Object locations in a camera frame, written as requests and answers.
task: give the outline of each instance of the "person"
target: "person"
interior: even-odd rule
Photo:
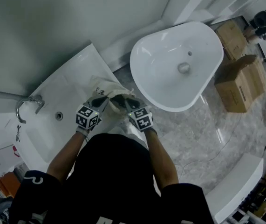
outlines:
[[[46,173],[26,172],[9,223],[213,224],[202,189],[178,183],[156,131],[144,134],[148,149],[125,135],[101,133],[80,151],[88,131],[77,128]]]
[[[257,39],[266,40],[266,10],[257,13],[252,20],[250,20],[251,26],[247,27],[244,36],[249,43],[254,42]]]

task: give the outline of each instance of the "marble floor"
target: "marble floor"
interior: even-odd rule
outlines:
[[[256,54],[256,46],[247,53]],[[174,161],[180,182],[211,191],[235,166],[243,153],[265,159],[266,93],[254,101],[247,113],[227,113],[214,86],[214,77],[194,106],[184,112],[161,110],[142,95],[130,72],[130,65],[115,76],[137,97],[152,106],[161,143]]]

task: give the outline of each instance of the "faucet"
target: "faucet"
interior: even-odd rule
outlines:
[[[17,105],[16,105],[16,116],[17,116],[18,121],[20,123],[22,123],[22,124],[26,124],[26,120],[23,120],[20,117],[19,108],[26,101],[35,102],[35,103],[37,103],[39,105],[39,107],[35,111],[35,114],[37,114],[40,111],[40,109],[45,104],[45,101],[42,99],[42,97],[40,95],[29,96],[28,98],[23,98],[23,99],[19,100],[18,103],[17,103]]]

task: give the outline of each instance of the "freestanding bathtub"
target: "freestanding bathtub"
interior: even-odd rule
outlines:
[[[190,108],[223,60],[216,33],[200,22],[188,22],[139,40],[130,68],[141,93],[170,112]]]

